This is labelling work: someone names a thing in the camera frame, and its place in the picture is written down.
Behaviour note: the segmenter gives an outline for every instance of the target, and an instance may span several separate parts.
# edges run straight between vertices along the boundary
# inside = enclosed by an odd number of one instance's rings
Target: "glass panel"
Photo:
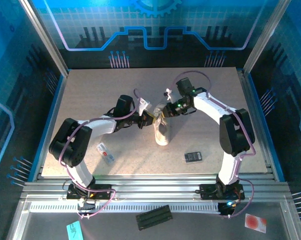
[[[301,1],[290,3],[251,76],[285,179],[300,192]]]
[[[0,239],[31,165],[13,159],[33,161],[59,78],[19,1],[0,0]]]
[[[71,69],[242,68],[277,0],[33,3]]]

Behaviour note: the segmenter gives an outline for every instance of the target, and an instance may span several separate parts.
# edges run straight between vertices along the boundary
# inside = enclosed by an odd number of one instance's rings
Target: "cyan sticky note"
[[[84,240],[80,221],[73,222],[66,228],[69,240]]]

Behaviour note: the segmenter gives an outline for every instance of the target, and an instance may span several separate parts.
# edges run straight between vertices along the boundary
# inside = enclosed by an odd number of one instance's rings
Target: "red and white card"
[[[245,227],[259,231],[261,233],[266,233],[266,219],[258,216],[250,215],[246,213],[245,216]]]

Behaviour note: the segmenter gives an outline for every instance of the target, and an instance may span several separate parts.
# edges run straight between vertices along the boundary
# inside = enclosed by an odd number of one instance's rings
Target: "paper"
[[[258,216],[253,216],[246,213],[245,216],[245,227],[259,231],[261,233],[266,233],[266,219],[260,218]]]
[[[69,240],[84,240],[80,221],[73,222],[66,226]]]

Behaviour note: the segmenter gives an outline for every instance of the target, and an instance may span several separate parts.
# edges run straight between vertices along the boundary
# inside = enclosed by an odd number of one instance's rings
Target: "white vent grille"
[[[218,213],[218,204],[210,203],[167,203],[172,213]],[[162,203],[126,203],[112,202],[103,212],[106,213],[142,213],[148,212],[167,204]],[[33,213],[76,213],[77,202],[47,202],[35,201],[31,203],[30,212]]]

